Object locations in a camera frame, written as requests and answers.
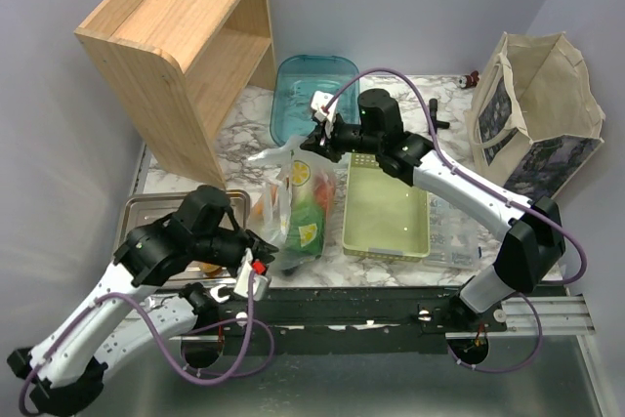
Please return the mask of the clear plastic grocery bag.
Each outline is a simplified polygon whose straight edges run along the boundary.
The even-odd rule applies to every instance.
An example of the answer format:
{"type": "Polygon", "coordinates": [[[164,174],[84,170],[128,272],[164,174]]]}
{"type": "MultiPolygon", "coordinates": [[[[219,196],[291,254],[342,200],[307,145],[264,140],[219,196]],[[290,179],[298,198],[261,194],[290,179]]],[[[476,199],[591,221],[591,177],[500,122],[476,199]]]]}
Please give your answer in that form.
{"type": "Polygon", "coordinates": [[[276,271],[294,271],[321,257],[333,207],[325,213],[314,200],[314,180],[326,176],[337,178],[333,164],[312,152],[300,149],[303,136],[293,136],[280,147],[265,149],[247,158],[254,167],[276,166],[278,173],[262,183],[278,185],[277,223],[267,230],[255,230],[264,241],[279,251],[271,266],[276,271]]]}

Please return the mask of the orange toy carrot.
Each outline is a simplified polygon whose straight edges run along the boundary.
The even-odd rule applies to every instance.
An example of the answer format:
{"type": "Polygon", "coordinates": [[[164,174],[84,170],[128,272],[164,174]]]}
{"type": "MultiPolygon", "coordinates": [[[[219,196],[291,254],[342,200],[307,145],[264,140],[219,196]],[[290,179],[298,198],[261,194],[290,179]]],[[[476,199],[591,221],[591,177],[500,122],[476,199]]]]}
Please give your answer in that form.
{"type": "Polygon", "coordinates": [[[277,193],[278,185],[266,183],[262,187],[260,196],[251,209],[249,227],[255,230],[267,230],[277,223],[277,193]]]}

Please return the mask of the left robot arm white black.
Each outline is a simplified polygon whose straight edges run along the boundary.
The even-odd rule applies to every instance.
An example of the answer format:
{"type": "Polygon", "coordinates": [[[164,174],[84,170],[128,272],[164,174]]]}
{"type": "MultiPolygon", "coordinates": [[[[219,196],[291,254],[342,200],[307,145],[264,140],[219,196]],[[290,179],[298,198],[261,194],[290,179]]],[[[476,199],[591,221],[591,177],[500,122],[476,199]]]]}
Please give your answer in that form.
{"type": "Polygon", "coordinates": [[[7,363],[23,380],[21,415],[73,416],[84,410],[113,372],[150,343],[196,386],[242,377],[239,367],[259,322],[254,304],[268,290],[268,265],[277,251],[237,222],[225,191],[200,186],[189,192],[175,211],[128,232],[94,289],[54,333],[34,347],[11,352],[7,363]],[[219,286],[191,283],[157,310],[142,308],[144,300],[193,262],[226,269],[235,284],[222,295],[219,286]],[[179,364],[166,340],[209,332],[220,305],[231,296],[245,299],[247,307],[240,350],[230,368],[214,373],[179,364]]]}

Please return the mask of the red toy pepper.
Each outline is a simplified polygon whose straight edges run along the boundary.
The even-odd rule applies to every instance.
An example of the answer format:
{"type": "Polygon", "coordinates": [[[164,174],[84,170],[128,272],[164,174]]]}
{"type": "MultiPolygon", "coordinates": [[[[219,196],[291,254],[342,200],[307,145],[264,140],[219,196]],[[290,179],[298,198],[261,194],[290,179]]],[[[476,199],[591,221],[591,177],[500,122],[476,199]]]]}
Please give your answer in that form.
{"type": "Polygon", "coordinates": [[[320,176],[314,180],[314,200],[325,213],[329,213],[333,207],[335,192],[336,183],[333,179],[320,176]]]}

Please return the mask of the orange glazed bread bun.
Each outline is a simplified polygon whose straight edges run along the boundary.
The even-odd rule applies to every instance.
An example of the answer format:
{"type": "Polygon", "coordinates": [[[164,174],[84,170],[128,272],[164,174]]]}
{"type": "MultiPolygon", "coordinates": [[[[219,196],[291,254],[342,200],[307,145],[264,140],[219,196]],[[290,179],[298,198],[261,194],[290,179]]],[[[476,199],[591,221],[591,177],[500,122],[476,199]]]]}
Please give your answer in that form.
{"type": "Polygon", "coordinates": [[[219,275],[223,271],[222,267],[207,263],[200,263],[198,268],[204,276],[210,278],[219,275]]]}

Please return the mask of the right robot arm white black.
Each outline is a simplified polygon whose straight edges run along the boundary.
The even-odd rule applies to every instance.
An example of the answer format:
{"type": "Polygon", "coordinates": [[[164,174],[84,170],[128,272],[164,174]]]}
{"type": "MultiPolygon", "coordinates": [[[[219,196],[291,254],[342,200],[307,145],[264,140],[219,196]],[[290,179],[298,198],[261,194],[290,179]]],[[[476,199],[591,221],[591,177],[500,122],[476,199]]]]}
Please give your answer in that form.
{"type": "Polygon", "coordinates": [[[446,200],[500,241],[494,263],[468,280],[445,307],[445,319],[453,327],[472,330],[497,303],[517,292],[532,292],[563,256],[554,200],[533,202],[438,153],[431,140],[404,129],[398,102],[383,89],[358,96],[356,124],[345,122],[331,100],[327,92],[312,94],[315,126],[302,142],[303,150],[332,162],[346,152],[370,154],[387,175],[446,200]]]}

